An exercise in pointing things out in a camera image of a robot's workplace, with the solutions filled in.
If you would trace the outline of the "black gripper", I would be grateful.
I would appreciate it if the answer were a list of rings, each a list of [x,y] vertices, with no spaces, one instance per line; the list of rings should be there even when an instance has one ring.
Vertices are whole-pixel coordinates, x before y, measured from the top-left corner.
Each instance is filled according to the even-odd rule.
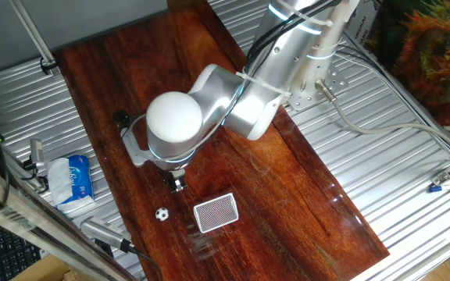
[[[185,169],[164,171],[163,175],[169,181],[168,184],[172,193],[181,192],[187,188],[187,184],[184,181]]]

